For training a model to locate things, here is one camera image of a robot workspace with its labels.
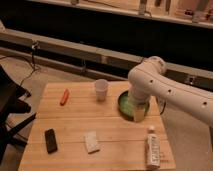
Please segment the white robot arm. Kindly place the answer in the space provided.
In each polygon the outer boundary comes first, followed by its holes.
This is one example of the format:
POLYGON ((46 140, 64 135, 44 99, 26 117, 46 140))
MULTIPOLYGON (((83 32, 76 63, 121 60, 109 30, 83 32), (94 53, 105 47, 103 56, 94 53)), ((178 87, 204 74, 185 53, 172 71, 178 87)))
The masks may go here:
POLYGON ((176 82, 164 76, 165 61, 151 56, 128 73, 129 98, 134 105, 144 104, 151 96, 169 101, 209 126, 213 149, 213 93, 176 82))

